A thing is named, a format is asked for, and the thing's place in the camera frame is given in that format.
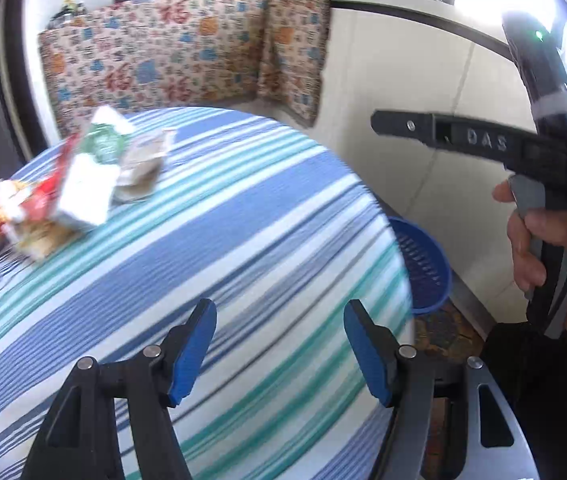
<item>blue plastic basket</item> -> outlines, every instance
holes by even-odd
[[[423,229],[402,218],[390,218],[412,288],[412,312],[427,314],[450,295],[452,271],[441,246]]]

